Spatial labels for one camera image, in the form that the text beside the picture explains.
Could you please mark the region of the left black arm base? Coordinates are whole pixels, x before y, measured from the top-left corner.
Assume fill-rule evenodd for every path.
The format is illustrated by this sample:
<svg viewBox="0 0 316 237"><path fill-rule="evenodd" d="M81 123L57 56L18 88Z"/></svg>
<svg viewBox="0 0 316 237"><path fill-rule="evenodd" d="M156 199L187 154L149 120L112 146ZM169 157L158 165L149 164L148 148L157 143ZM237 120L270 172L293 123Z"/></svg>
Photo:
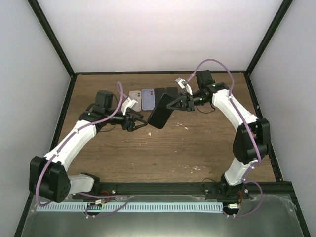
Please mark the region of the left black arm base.
<svg viewBox="0 0 316 237"><path fill-rule="evenodd" d="M117 185L116 183L106 183L100 182L99 184L94 184L92 190L87 192L86 194L93 195L93 196L111 196L116 193ZM73 199L80 199L80 200L90 200L91 197L83 196L81 194L75 194Z"/></svg>

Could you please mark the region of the black phone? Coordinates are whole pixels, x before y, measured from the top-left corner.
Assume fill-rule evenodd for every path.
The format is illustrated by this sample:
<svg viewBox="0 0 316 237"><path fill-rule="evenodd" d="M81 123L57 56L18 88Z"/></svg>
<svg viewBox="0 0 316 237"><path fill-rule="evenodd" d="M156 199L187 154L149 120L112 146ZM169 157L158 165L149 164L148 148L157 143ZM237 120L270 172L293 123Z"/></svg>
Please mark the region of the black phone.
<svg viewBox="0 0 316 237"><path fill-rule="evenodd" d="M167 108L167 104L173 100L174 97L166 93L163 94L158 104L149 115L147 120L148 124L157 129L163 129L171 114L173 113L172 109Z"/></svg>
<svg viewBox="0 0 316 237"><path fill-rule="evenodd" d="M163 96L163 94L166 93L166 88L155 88L154 89L154 93L155 93L155 105L157 105L161 99L161 97Z"/></svg>

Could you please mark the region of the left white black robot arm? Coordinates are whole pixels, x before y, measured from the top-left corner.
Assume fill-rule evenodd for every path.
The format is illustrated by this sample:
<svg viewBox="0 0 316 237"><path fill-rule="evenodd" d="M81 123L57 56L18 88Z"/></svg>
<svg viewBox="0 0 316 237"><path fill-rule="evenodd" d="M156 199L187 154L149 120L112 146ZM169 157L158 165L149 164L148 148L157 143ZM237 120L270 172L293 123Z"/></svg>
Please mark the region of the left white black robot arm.
<svg viewBox="0 0 316 237"><path fill-rule="evenodd" d="M75 176L67 174L72 161L108 124L120 125L127 132L147 125L143 115L134 110L141 102L140 95L121 97L117 100L117 107L112 109L114 98L115 95L110 91L98 91L95 102L79 116L70 133L46 155L35 156L31 160L29 188L39 206L45 205L40 198L61 203L68 195L77 193L84 193L89 199L100 196L101 187L96 184L99 182L98 177L87 173Z"/></svg>

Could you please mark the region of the black front frame rail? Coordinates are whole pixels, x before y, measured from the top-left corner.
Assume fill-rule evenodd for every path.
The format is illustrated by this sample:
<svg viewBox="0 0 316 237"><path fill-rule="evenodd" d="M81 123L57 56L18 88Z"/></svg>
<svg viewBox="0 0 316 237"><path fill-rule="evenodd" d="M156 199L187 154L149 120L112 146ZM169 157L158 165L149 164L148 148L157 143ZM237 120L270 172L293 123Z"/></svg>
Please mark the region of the black front frame rail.
<svg viewBox="0 0 316 237"><path fill-rule="evenodd" d="M114 195L204 195L200 188L201 182L191 183L116 183L117 189ZM260 189L264 194L278 195L289 194L294 195L294 189L291 182L260 182L260 187L253 183L244 184L242 194L248 197L260 193ZM54 202L62 202L68 195L81 194L83 196L92 197L84 191L70 191L69 188L62 187L57 192L48 190L41 197L52 200Z"/></svg>

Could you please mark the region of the clear plastic sheet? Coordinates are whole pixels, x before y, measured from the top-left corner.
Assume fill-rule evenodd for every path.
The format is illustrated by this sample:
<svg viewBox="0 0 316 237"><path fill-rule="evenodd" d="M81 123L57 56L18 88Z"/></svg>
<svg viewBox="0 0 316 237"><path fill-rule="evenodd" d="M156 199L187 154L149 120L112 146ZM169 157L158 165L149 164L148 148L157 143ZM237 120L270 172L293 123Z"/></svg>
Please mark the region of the clear plastic sheet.
<svg viewBox="0 0 316 237"><path fill-rule="evenodd" d="M131 202L212 202L191 196L117 198L84 212L37 212L32 204L24 237L301 237L296 208L289 196L254 195L239 215L227 212L122 212Z"/></svg>

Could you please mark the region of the lilac phone case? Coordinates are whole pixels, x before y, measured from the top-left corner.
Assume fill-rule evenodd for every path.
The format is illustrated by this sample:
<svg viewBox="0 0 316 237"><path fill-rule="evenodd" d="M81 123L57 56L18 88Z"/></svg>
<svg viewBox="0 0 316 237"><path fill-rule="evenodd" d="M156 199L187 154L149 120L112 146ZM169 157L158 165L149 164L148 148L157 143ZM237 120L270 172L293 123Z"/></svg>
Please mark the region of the lilac phone case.
<svg viewBox="0 0 316 237"><path fill-rule="evenodd" d="M154 89L143 89L142 93L142 110L151 111L155 108Z"/></svg>

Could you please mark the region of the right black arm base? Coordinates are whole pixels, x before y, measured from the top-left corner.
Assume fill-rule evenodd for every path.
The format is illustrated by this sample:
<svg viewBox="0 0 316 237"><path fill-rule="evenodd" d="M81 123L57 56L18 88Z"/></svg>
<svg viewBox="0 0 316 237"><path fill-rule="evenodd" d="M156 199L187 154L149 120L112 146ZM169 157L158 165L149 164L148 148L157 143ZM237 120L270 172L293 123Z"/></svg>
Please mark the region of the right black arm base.
<svg viewBox="0 0 316 237"><path fill-rule="evenodd" d="M221 175L219 181L215 181L211 178L204 178L200 184L200 188L207 199L238 199L240 198L243 187L243 183L237 184L236 186L229 185L224 174Z"/></svg>

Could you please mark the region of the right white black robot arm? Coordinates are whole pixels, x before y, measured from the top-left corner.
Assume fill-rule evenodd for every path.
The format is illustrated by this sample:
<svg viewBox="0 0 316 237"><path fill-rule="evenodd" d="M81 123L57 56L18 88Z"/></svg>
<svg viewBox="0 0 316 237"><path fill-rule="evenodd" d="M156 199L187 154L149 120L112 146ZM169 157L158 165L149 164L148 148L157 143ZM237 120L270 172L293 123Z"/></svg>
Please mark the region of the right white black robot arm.
<svg viewBox="0 0 316 237"><path fill-rule="evenodd" d="M270 150L270 123L249 112L232 94L232 89L223 82L215 82L209 70L195 74L199 90L192 91L189 82L177 78L182 92L166 107L171 110L193 111L196 106L209 102L219 109L236 130L233 142L234 159L229 169L222 174L219 192L223 198L232 198L245 183L248 173L259 165Z"/></svg>

